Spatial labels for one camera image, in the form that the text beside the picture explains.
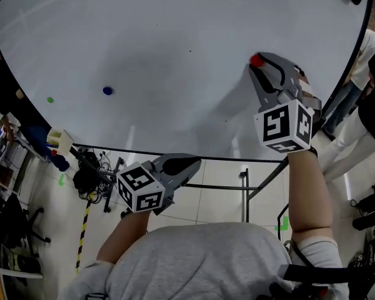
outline tiled floor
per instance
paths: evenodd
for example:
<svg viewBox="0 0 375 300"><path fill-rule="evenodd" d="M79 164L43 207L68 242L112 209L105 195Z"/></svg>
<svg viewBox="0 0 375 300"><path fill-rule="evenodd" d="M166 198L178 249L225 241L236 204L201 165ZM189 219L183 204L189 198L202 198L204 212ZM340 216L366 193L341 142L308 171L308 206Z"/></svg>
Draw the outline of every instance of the tiled floor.
<svg viewBox="0 0 375 300"><path fill-rule="evenodd" d="M325 146L327 140L318 134L313 141L318 149ZM129 154L117 151L105 151L112 167L118 157L127 164L134 161L144 162L155 156ZM68 157L74 168L77 161ZM276 164L253 162L203 161L200 171L191 183L240 186L239 173L249 169L250 186L260 184L276 167ZM51 238L51 244L43 245L36 241L40 253L42 270L45 278L33 281L30 286L36 299L56 299L62 289L76 274L79 236L86 207L86 201L78 197L72 181L64 177L61 186L61 173L52 165L33 161L27 171L27 179L22 185L21 197L31 196L30 210L39 206L45 212L37 222L43 236ZM371 185L375 183L375 154L356 166L352 171L328 184L334 203L334 235L342 261L347 264L351 256L363 246L364 232L353 229L351 222L357 217L357 211L350 204L350 199L362 199L371 194ZM289 199L289 168L286 168L269 186L261 191L250 203L250 222L264 226L275 235L277 215ZM148 230L164 226L182 226L221 221L242 220L242 192L184 187L175 194L175 204L160 216L151 215ZM120 213L125 210L123 201L116 191L111 198L111 212L103 213L104 201L93 204L87 220L84 237L81 266L95 259L104 240L115 228ZM282 232L283 240L290 238L291 228Z"/></svg>

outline gray shirt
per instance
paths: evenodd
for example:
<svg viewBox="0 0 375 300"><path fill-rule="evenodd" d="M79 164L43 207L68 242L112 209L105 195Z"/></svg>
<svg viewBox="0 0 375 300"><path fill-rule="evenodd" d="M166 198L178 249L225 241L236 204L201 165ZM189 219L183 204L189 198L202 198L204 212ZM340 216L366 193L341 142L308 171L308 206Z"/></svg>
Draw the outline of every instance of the gray shirt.
<svg viewBox="0 0 375 300"><path fill-rule="evenodd" d="M341 268L338 246L311 237L298 248L316 267ZM117 264L95 261L62 291L59 299L103 293L108 299L256 299L270 295L282 265L304 263L288 254L266 229L248 223L216 223L157 229L136 241ZM348 299L347 284L329 287L331 299Z"/></svg>

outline chair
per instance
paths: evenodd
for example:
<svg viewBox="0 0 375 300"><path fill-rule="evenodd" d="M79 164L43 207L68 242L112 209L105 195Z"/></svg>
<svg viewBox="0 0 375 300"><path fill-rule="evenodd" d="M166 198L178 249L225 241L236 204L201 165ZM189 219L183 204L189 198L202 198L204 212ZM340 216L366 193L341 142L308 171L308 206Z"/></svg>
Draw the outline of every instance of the chair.
<svg viewBox="0 0 375 300"><path fill-rule="evenodd" d="M364 217L353 220L352 226L357 230L364 230L375 226L375 193L365 197L356 204L356 208L368 214Z"/></svg>
<svg viewBox="0 0 375 300"><path fill-rule="evenodd" d="M31 255L38 257L39 254L33 251L32 236L38 238L44 243L51 242L48 237L43 238L32 230L32 225L38 217L38 214L43 212L44 209L40 207L28 220L27 215L29 212L22 209L16 194L12 193L0 214L2 227L1 242L7 248L12 249L16 246L21 246L21 239L26 238Z"/></svg>

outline green tape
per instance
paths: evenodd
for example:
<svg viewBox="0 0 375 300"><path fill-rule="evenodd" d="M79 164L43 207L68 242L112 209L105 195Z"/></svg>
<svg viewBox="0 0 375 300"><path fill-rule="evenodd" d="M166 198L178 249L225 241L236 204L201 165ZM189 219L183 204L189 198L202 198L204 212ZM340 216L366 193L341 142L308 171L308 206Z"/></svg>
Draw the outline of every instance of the green tape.
<svg viewBox="0 0 375 300"><path fill-rule="evenodd" d="M63 185L64 185L64 183L63 183L63 179L64 179L64 174L61 174L61 175L60 175L60 180L58 181L58 185L59 185L59 186L63 186Z"/></svg>
<svg viewBox="0 0 375 300"><path fill-rule="evenodd" d="M289 217L283 217L283 224L281 225L281 231L287 231L289 229Z"/></svg>

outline white box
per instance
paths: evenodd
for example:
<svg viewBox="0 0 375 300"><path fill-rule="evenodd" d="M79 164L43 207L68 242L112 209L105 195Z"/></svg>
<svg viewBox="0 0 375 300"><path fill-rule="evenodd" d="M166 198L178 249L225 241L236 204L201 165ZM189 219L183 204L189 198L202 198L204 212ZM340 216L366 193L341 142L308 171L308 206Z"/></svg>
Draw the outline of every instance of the white box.
<svg viewBox="0 0 375 300"><path fill-rule="evenodd" d="M254 116L260 144L279 153L308 150L313 113L297 99L260 112Z"/></svg>
<svg viewBox="0 0 375 300"><path fill-rule="evenodd" d="M134 213L160 208L165 187L140 163L117 173L118 193Z"/></svg>
<svg viewBox="0 0 375 300"><path fill-rule="evenodd" d="M58 154L66 156L71 150L74 141L65 130L51 129L47 135L46 142L51 151L56 150Z"/></svg>

